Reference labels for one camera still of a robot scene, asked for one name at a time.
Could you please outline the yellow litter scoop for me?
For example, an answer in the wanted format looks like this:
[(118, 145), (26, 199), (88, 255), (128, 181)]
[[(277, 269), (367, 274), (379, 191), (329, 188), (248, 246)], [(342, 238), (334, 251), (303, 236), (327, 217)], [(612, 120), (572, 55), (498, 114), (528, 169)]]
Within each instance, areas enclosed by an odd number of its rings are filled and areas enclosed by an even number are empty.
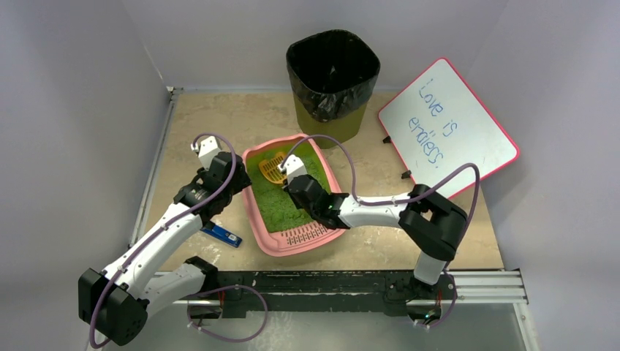
[(261, 174), (272, 184), (283, 185), (286, 175), (279, 170), (279, 165), (284, 161), (286, 154), (283, 151), (276, 152), (271, 158), (259, 162), (258, 168)]

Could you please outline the pink and green litter box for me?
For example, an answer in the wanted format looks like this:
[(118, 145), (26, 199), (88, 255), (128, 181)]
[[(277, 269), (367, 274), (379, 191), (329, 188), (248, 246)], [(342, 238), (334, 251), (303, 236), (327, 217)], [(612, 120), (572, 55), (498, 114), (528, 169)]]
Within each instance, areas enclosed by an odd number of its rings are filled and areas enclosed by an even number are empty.
[[(246, 157), (250, 153), (268, 149), (271, 146), (279, 147), (288, 142), (294, 145), (306, 135), (303, 133), (291, 135), (288, 137), (280, 137), (266, 141), (258, 146), (248, 148), (244, 151), (242, 158), (245, 164)], [(252, 185), (245, 188), (241, 196), (243, 198), (244, 208), (247, 212), (249, 223), (256, 238), (258, 246), (264, 253), (274, 257), (284, 257), (293, 254), (300, 254), (319, 246), (327, 244), (338, 238), (344, 233), (343, 229), (328, 229), (316, 221), (301, 225), (288, 230), (278, 232), (268, 232), (265, 223), (262, 220), (260, 211), (257, 207)]]

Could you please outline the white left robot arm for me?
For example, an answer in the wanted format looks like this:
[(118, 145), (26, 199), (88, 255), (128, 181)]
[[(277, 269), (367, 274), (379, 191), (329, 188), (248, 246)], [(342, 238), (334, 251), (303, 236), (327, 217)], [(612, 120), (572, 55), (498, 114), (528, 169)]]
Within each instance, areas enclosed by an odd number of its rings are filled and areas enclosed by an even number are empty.
[(196, 176), (179, 189), (160, 220), (134, 246), (101, 271), (89, 268), (78, 279), (78, 315), (88, 323), (93, 349), (110, 341), (128, 344), (162, 307), (216, 286), (217, 268), (198, 257), (154, 278), (183, 242), (212, 229), (212, 219), (251, 184), (237, 154), (208, 151), (199, 159), (202, 166)]

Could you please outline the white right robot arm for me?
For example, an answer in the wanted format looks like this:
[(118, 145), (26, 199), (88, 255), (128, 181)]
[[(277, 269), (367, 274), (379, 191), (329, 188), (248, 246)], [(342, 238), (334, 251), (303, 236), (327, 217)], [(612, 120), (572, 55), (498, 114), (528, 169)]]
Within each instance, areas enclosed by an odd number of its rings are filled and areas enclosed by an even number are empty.
[(355, 199), (349, 193), (328, 192), (310, 175), (284, 182), (295, 207), (328, 229), (393, 227), (403, 230), (421, 250), (414, 278), (427, 285), (439, 281), (452, 262), (471, 216), (424, 184), (392, 197)]

